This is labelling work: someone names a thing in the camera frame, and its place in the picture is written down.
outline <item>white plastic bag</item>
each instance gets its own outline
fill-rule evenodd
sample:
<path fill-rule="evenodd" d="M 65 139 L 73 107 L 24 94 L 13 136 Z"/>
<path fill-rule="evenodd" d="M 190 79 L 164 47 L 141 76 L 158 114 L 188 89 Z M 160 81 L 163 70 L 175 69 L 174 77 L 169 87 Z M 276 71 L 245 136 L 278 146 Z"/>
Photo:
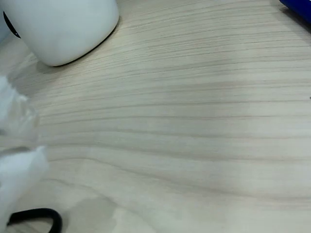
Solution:
<path fill-rule="evenodd" d="M 36 145 L 38 122 L 27 98 L 0 77 L 0 233 L 16 201 L 48 169 L 44 147 Z"/>

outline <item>black cord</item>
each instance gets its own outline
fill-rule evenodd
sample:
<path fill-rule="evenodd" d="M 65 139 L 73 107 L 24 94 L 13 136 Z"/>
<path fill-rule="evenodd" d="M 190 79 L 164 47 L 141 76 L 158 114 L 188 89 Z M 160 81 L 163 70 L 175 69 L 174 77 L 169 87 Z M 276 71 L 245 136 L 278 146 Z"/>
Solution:
<path fill-rule="evenodd" d="M 53 224 L 49 233 L 61 233 L 63 227 L 62 217 L 55 210 L 48 208 L 24 210 L 13 213 L 7 225 L 9 226 L 36 218 L 51 218 L 53 220 Z"/>

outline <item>table surface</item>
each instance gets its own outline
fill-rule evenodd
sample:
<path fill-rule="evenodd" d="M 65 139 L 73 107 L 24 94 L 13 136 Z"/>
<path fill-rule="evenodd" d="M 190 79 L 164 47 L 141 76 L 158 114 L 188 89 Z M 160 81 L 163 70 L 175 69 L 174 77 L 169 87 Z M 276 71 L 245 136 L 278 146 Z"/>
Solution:
<path fill-rule="evenodd" d="M 54 208 L 67 233 L 309 233 L 308 26 L 277 0 L 118 4 L 117 29 L 69 65 L 0 45 L 51 162 L 18 209 Z"/>

